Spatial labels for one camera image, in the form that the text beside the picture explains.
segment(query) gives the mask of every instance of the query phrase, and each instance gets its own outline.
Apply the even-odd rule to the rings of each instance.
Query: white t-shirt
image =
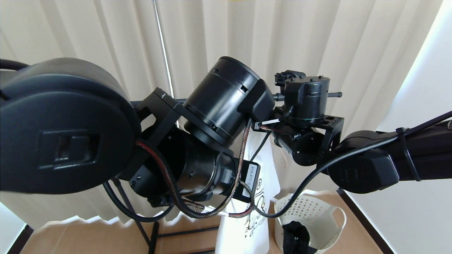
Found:
[[[250,131],[245,148],[245,160],[249,160],[265,137],[263,132]],[[255,203],[265,212],[270,207],[270,198],[281,191],[278,176],[273,161],[270,138],[253,160],[260,168],[259,180],[256,187]],[[232,199],[226,212],[243,212],[248,204]],[[265,254],[269,251],[267,218],[256,211],[250,215],[236,219],[222,217],[218,230],[215,253],[217,254]]]

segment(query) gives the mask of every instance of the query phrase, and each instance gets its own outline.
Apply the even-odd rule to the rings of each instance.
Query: curtain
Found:
[[[344,94],[327,104],[327,114],[345,118],[344,137],[376,129],[441,3],[2,0],[0,49],[2,58],[28,64],[62,56],[91,61],[110,72],[130,100],[144,99],[155,87],[186,98],[221,56],[248,65],[273,92],[278,92],[276,72],[324,75],[331,79],[330,91]],[[283,192],[293,191],[311,168],[294,164],[287,154],[285,165],[285,152],[274,148]],[[156,213],[127,183],[123,186],[138,213]],[[336,188],[327,176],[308,187]],[[0,200],[35,228],[74,215],[126,220],[102,187],[60,196],[0,193]]]

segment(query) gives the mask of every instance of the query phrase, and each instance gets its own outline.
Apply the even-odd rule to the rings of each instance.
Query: black printed drawing on shirt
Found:
[[[256,186],[256,193],[254,195],[254,202],[258,209],[265,211],[264,187],[262,185],[262,178],[259,178]],[[245,238],[252,237],[254,230],[265,221],[265,217],[252,211],[245,222]]]

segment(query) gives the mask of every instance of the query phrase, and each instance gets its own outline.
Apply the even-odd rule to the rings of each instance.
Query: white wall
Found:
[[[452,4],[446,0],[378,130],[414,127],[452,110]],[[398,254],[452,253],[452,179],[350,194]]]
[[[0,203],[0,254],[8,252],[24,227],[25,222]]]

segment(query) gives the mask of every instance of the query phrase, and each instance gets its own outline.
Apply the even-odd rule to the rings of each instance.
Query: laundry basket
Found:
[[[345,212],[340,207],[332,206],[318,198],[306,195],[315,195],[316,193],[311,190],[303,191],[292,207],[276,219],[275,240],[282,252],[284,239],[283,225],[291,221],[298,221],[306,227],[310,236],[309,246],[318,250],[316,254],[324,253],[339,239],[347,222]],[[289,194],[280,200],[276,200],[274,206],[275,212],[280,211],[291,197],[292,194]],[[341,226],[337,226],[336,220],[333,217],[333,212],[336,209],[339,209],[344,215],[344,223]]]

